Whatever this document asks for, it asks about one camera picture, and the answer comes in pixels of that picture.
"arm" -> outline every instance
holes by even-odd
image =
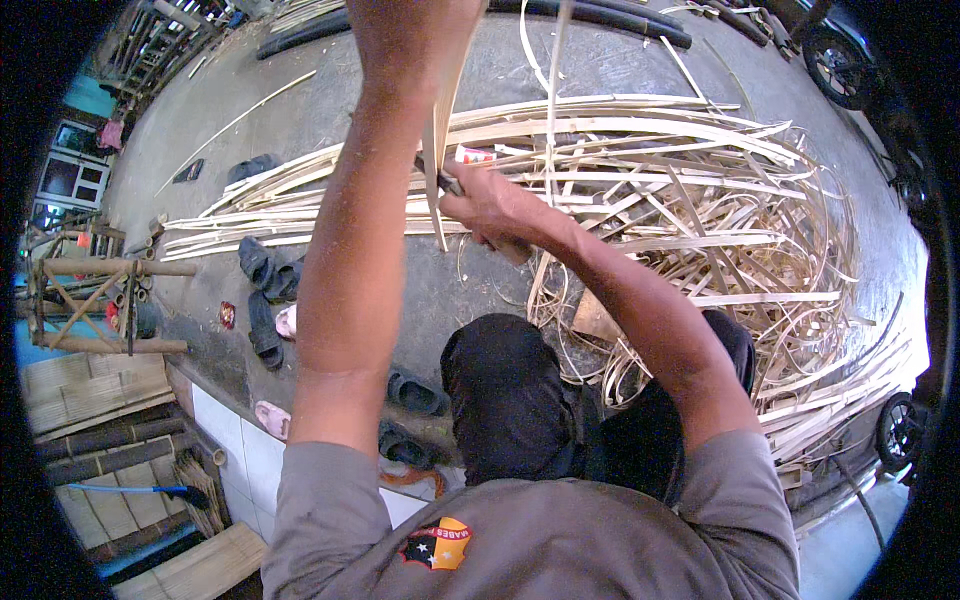
[[[673,397],[687,453],[726,431],[761,432],[727,351],[672,285],[498,174],[459,164],[446,169],[469,198],[444,196],[444,214],[472,228],[478,241],[519,239],[554,254],[610,311]]]
[[[479,2],[349,3],[364,79],[300,282],[299,370],[289,443],[376,457],[399,327],[403,229],[414,152],[451,41]]]

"gray shirt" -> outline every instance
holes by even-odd
[[[679,515],[579,480],[491,481],[391,531],[374,461],[336,444],[283,455],[265,598],[797,598],[798,552],[766,439],[687,457]]]

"black slipper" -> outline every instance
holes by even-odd
[[[263,360],[263,366],[273,371],[283,364],[283,342],[276,332],[274,315],[263,292],[256,291],[247,299],[250,309],[250,342],[253,351]]]
[[[401,367],[391,367],[387,401],[413,411],[439,417],[450,406],[450,397]]]
[[[419,470],[430,470],[437,464],[437,450],[414,438],[401,425],[382,420],[378,433],[377,445],[385,458]]]
[[[240,270],[256,289],[266,289],[275,279],[276,263],[273,255],[253,236],[248,235],[240,240],[237,255],[240,256]]]
[[[292,260],[276,270],[276,274],[264,288],[263,293],[271,302],[296,302],[300,288],[300,275],[303,273],[303,259]]]

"black pants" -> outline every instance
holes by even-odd
[[[744,389],[754,378],[750,333],[724,313],[704,318],[730,354]],[[668,504],[683,481],[683,430],[655,379],[630,408],[602,423],[586,388],[560,379],[557,353],[520,317],[490,314],[458,329],[441,357],[453,435],[467,485],[492,479],[581,477]]]

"motorcycle tire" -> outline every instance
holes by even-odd
[[[883,404],[876,418],[875,447],[888,471],[903,470],[920,456],[925,416],[907,392],[897,392]]]
[[[873,90],[876,87],[875,76],[870,72],[869,65],[863,64],[860,73],[860,85],[853,94],[839,92],[830,84],[830,81],[825,79],[824,74],[818,68],[817,54],[822,54],[830,49],[840,51],[849,61],[848,64],[856,65],[864,62],[860,54],[846,40],[839,36],[819,34],[804,42],[804,62],[806,63],[807,73],[820,88],[820,91],[835,105],[847,110],[864,109],[870,104]]]

